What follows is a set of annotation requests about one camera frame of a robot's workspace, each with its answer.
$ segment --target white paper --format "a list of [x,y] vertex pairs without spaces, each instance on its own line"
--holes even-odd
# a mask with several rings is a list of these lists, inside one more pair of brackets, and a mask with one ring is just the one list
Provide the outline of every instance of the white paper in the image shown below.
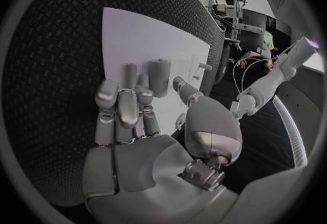
[[102,52],[106,78],[125,87],[124,67],[138,65],[138,74],[146,71],[153,59],[169,59],[171,73],[168,93],[154,98],[152,105],[162,134],[173,134],[177,118],[187,108],[174,91],[172,82],[181,76],[200,88],[204,70],[199,63],[207,63],[209,45],[193,35],[156,19],[129,11],[104,8],[102,20]]

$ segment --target robotic arm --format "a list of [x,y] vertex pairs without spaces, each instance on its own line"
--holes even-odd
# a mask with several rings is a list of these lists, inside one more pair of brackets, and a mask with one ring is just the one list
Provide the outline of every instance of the robotic arm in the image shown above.
[[296,74],[296,69],[306,62],[314,53],[310,41],[302,37],[296,42],[288,54],[279,56],[274,68],[266,76],[260,78],[237,96],[231,113],[237,120],[243,115],[251,116],[260,110],[275,94],[277,87],[290,80]]

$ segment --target diamond plate pattern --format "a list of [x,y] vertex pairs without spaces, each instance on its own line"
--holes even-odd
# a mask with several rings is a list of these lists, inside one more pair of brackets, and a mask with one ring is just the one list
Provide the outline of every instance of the diamond plate pattern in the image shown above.
[[207,42],[214,72],[205,72],[206,94],[220,60],[224,34],[198,0],[34,0],[8,51],[2,101],[23,170],[57,205],[83,201],[83,162],[98,113],[94,94],[104,78],[103,7],[153,17]]

